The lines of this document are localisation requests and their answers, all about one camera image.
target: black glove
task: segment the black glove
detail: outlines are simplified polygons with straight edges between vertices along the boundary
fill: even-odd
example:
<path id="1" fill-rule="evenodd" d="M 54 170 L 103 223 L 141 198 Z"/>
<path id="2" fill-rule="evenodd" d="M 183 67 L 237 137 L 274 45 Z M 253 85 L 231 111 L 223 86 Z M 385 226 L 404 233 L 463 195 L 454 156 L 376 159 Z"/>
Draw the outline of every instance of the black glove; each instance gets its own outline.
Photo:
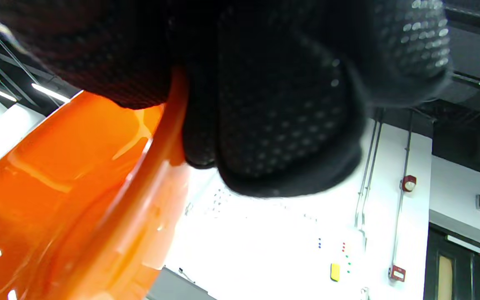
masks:
<path id="1" fill-rule="evenodd" d="M 235 192 L 327 190 L 360 162 L 366 108 L 446 83 L 440 0 L 0 0 L 0 21 L 46 67 L 125 108 L 191 83 L 187 161 Z"/>

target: dotted grip pattern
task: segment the dotted grip pattern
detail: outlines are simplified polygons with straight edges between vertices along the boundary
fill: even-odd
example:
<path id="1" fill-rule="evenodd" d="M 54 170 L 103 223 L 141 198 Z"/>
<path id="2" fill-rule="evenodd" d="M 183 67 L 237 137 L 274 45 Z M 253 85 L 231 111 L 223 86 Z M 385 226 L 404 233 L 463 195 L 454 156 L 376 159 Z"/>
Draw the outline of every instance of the dotted grip pattern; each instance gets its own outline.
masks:
<path id="1" fill-rule="evenodd" d="M 450 68 L 440 0 L 0 0 L 0 21 L 125 108 L 163 103 L 184 63 L 187 161 L 256 197 L 335 186 L 360 161 L 366 104 L 416 104 Z"/>

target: black ceiling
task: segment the black ceiling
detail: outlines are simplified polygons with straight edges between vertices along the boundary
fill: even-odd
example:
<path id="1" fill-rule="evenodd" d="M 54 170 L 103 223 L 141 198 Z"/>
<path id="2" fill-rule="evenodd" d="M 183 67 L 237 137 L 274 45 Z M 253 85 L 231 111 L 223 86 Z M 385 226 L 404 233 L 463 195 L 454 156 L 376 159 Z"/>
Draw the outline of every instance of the black ceiling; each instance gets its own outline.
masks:
<path id="1" fill-rule="evenodd" d="M 438 100 L 405 110 L 405 113 L 388 110 L 385 114 L 387 121 L 405 128 L 407 122 L 403 119 L 413 111 L 417 120 L 414 129 L 433 137 L 434 155 L 480 172 L 480 1 L 445 0 L 445 4 L 455 67 L 453 82 L 438 95 Z M 1 40 L 40 85 L 69 98 L 79 90 L 30 57 L 19 53 L 4 38 Z M 33 110 L 48 115 L 61 104 L 34 90 L 31 87 L 33 80 L 17 66 L 1 45 L 0 74 L 2 83 L 20 98 L 19 103 Z M 1 97 L 0 101 L 6 105 L 12 104 Z"/>
<path id="2" fill-rule="evenodd" d="M 18 99 L 18 103 L 47 116 L 63 103 L 33 89 L 32 83 L 37 82 L 39 85 L 68 98 L 71 98 L 79 91 L 79 89 L 65 83 L 49 70 L 46 70 L 34 59 L 28 57 L 28 55 L 20 53 L 1 34 L 0 41 L 11 51 L 12 55 L 15 55 L 29 74 L 34 77 L 33 80 L 33 78 L 28 76 L 20 64 L 0 44 L 0 90 L 15 96 Z M 7 107 L 14 104 L 13 101 L 1 96 L 0 102 Z"/>

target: orange plastic surface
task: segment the orange plastic surface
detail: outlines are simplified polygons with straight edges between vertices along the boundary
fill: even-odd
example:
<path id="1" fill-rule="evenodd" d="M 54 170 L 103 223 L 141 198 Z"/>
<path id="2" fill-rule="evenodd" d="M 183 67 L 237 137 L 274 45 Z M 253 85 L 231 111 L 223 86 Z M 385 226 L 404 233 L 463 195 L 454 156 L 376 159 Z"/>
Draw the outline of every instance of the orange plastic surface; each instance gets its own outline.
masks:
<path id="1" fill-rule="evenodd" d="M 185 207 L 187 97 L 178 69 L 165 108 L 82 93 L 0 160 L 0 300 L 143 299 Z"/>

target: fire alarm bell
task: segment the fire alarm bell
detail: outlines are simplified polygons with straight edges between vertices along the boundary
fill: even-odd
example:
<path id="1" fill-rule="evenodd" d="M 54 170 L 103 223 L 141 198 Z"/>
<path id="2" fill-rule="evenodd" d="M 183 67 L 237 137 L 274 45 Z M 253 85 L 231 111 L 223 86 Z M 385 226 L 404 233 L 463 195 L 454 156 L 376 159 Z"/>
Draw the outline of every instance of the fire alarm bell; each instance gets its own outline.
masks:
<path id="1" fill-rule="evenodd" d="M 402 182 L 402 189 L 405 192 L 412 192 L 412 190 L 414 190 L 414 188 L 416 187 L 416 177 L 414 177 L 413 175 L 405 176 Z"/>
<path id="2" fill-rule="evenodd" d="M 406 271 L 396 265 L 393 265 L 390 269 L 390 278 L 392 280 L 405 282 Z"/>

